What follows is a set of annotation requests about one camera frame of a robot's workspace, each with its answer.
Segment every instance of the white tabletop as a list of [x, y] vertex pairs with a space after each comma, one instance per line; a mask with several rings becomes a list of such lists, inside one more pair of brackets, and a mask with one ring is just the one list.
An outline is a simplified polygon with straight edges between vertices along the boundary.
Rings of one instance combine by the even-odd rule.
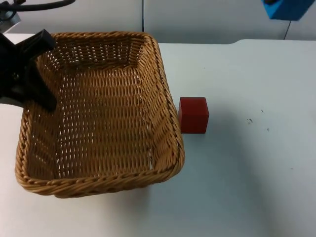
[[180, 96], [208, 101], [207, 134], [184, 135], [183, 170], [116, 194], [28, 193], [14, 176], [22, 109], [0, 105], [1, 237], [315, 235], [316, 42], [160, 48], [176, 106]]

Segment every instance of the wicker basket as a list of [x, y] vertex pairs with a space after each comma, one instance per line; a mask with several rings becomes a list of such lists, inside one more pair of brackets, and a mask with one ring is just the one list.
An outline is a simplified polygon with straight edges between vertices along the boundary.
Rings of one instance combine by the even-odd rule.
[[24, 106], [16, 155], [26, 190], [59, 198], [141, 188], [184, 164], [157, 42], [146, 33], [60, 33], [38, 69], [58, 104]]

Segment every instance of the red cube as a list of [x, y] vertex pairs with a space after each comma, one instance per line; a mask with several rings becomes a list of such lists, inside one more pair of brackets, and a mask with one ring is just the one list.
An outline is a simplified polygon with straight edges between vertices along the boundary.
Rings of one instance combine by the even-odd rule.
[[178, 118], [182, 133], [205, 133], [208, 116], [205, 97], [180, 97]]

